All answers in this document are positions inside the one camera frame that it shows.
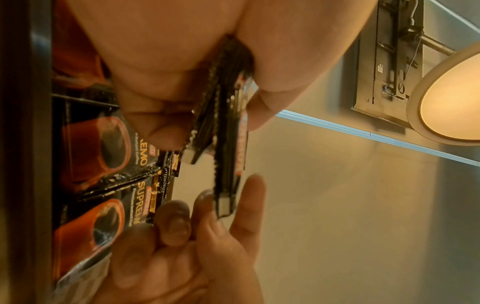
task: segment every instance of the orange cup graphic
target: orange cup graphic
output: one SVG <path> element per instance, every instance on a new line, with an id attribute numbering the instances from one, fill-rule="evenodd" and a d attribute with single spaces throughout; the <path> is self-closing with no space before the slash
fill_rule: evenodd
<path id="1" fill-rule="evenodd" d="M 122 202 L 110 199 L 58 228 L 53 234 L 57 252 L 54 279 L 60 279 L 80 262 L 109 246 L 122 232 L 124 224 Z"/>
<path id="2" fill-rule="evenodd" d="M 118 117 L 100 117 L 62 127 L 62 183 L 84 191 L 102 177 L 122 170 L 132 154 L 130 136 Z"/>
<path id="3" fill-rule="evenodd" d="M 100 56 L 65 0 L 55 2 L 53 18 L 54 78 L 74 89 L 84 89 L 94 84 L 108 85 Z"/>

